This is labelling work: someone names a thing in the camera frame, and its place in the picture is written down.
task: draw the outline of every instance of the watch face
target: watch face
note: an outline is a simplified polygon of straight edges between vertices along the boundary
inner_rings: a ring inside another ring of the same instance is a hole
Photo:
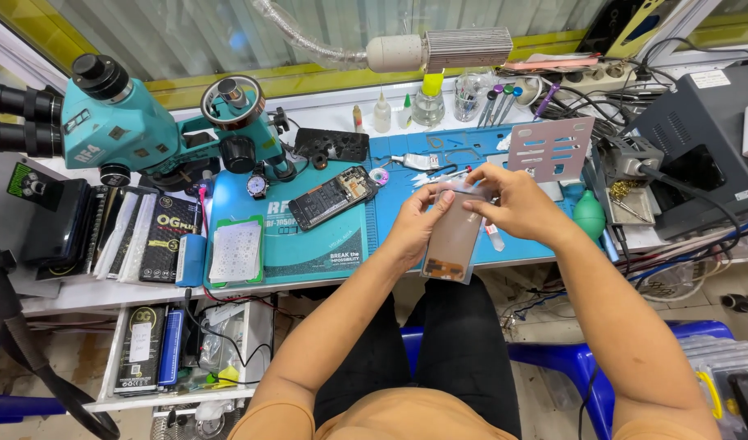
[[[253,175],[246,181],[246,190],[250,195],[260,194],[265,191],[265,177]]]

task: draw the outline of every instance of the wristwatch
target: wristwatch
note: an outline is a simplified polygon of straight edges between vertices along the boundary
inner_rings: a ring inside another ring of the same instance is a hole
[[[265,178],[263,172],[263,163],[258,162],[254,165],[252,175],[249,180],[246,181],[246,191],[255,200],[262,200],[265,198],[265,191],[268,190],[268,180]]]

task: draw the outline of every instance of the power strip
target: power strip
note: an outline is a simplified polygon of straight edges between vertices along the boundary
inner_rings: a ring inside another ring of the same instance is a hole
[[[609,70],[611,67],[617,66],[622,75],[619,77],[611,76]],[[592,93],[593,95],[603,95],[604,92],[612,92],[613,90],[621,90],[626,82],[628,85],[634,85],[635,75],[632,73],[632,67],[629,63],[599,63],[592,66],[592,70],[583,72],[583,79],[580,82],[572,82],[566,78],[566,75],[562,78],[562,87],[572,87],[581,93],[590,93],[594,90],[602,90],[603,92]],[[574,99],[578,96],[571,92],[565,92],[559,90],[556,92],[556,97],[559,99]]]

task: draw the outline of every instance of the orange shirt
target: orange shirt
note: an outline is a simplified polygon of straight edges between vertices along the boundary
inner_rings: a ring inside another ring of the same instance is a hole
[[[404,387],[373,392],[315,432],[309,408],[274,400],[249,408],[229,440],[516,440],[445,392]],[[614,440],[705,440],[667,420],[634,420]]]

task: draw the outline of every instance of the fan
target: fan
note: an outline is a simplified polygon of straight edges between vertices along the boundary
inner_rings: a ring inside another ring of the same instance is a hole
[[[192,409],[196,406],[176,405],[173,410]],[[151,440],[226,440],[243,413],[244,409],[234,409],[216,420],[203,421],[195,420],[194,414],[155,417],[151,425]]]

